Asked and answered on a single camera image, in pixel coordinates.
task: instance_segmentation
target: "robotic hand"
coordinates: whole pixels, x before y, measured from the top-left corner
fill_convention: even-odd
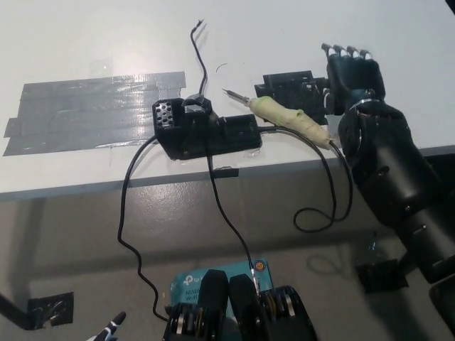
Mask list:
[[[455,335],[455,192],[412,141],[405,116],[384,102],[377,62],[365,50],[322,45],[330,89],[324,104],[338,125],[353,180],[376,218],[397,233],[429,283],[433,304]]]
[[[291,286],[256,293],[247,275],[232,277],[209,270],[200,284],[197,304],[172,307],[163,341],[217,341],[230,299],[243,341],[316,341],[316,332],[299,294]]]
[[[122,311],[119,315],[112,319],[107,326],[101,330],[97,335],[91,337],[87,341],[117,341],[117,338],[114,337],[114,333],[124,321],[127,314]]]

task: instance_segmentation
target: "black plastic holder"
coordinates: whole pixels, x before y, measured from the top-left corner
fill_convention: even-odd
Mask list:
[[[409,287],[406,275],[416,269],[414,259],[406,252],[400,260],[379,261],[356,266],[365,293],[397,291]]]
[[[298,71],[263,75],[264,84],[255,85],[258,97],[270,96],[288,109],[302,109],[317,124],[327,124],[327,110],[324,108],[326,78],[314,78],[311,71]]]
[[[47,322],[52,327],[73,323],[73,311],[74,293],[32,298],[28,300],[27,311],[0,294],[0,314],[24,330],[44,328]]]

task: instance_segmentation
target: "black plastic component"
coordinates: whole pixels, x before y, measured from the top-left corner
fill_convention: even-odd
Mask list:
[[[27,309],[35,321],[34,329],[43,328],[47,321],[53,327],[73,323],[73,310],[74,293],[32,298]]]
[[[382,224],[395,228],[443,197],[441,181],[407,137],[400,120],[388,117],[359,120],[363,125],[364,152],[353,167],[353,179]]]
[[[449,5],[449,8],[455,14],[455,0],[446,0],[446,3],[447,5]]]
[[[209,270],[200,283],[198,305],[211,310],[226,311],[229,298],[229,282],[221,270]]]
[[[381,261],[356,266],[358,278],[365,293],[395,291],[408,287],[405,275],[400,271],[398,261]]]
[[[446,201],[420,210],[396,232],[429,283],[455,271],[455,192]]]
[[[232,153],[262,145],[253,114],[218,117],[208,99],[163,99],[154,104],[156,137],[169,158],[187,160]]]
[[[455,336],[455,276],[436,284],[429,290],[434,307]]]
[[[455,154],[426,156],[430,166],[441,179],[444,189],[450,192],[455,188]]]
[[[24,312],[8,298],[0,295],[0,314],[24,330],[35,329],[35,316]]]
[[[239,168],[220,168],[213,170],[214,179],[236,178],[239,176]]]
[[[264,75],[264,84],[255,85],[258,97],[270,96],[289,109],[302,109],[320,125],[327,124],[327,111],[323,105],[326,78],[313,78],[311,71]]]
[[[299,294],[291,286],[263,291],[259,297],[247,275],[230,279],[229,297],[244,341],[317,340]]]
[[[220,340],[228,306],[226,273],[209,270],[200,283],[198,304],[172,307],[163,341]]]
[[[327,61],[330,92],[336,101],[333,114],[344,114],[361,99],[384,100],[384,81],[375,60],[334,54]]]

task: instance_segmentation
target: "black 3d printed part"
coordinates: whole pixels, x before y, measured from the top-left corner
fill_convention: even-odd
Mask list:
[[[356,266],[355,270],[365,293],[395,291],[409,286],[396,259]]]
[[[327,111],[323,105],[326,78],[313,78],[311,71],[264,75],[264,84],[255,85],[258,97],[270,96],[283,107],[302,109],[317,124],[327,124]]]
[[[187,160],[259,148],[262,145],[253,114],[217,117],[211,103],[196,95],[163,99],[153,106],[156,137],[172,160]]]
[[[455,335],[455,276],[444,279],[429,290],[434,307]]]
[[[28,300],[28,313],[33,316],[36,325],[34,329],[44,328],[49,321],[50,325],[65,325],[73,323],[74,293]]]
[[[446,0],[446,3],[447,3],[447,5],[449,5],[449,8],[455,14],[455,0]]]

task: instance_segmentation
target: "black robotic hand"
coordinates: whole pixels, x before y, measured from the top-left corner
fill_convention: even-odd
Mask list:
[[[321,47],[328,61],[330,92],[326,94],[325,102],[330,114],[342,115],[352,106],[384,100],[385,88],[379,65],[368,51],[325,43]]]

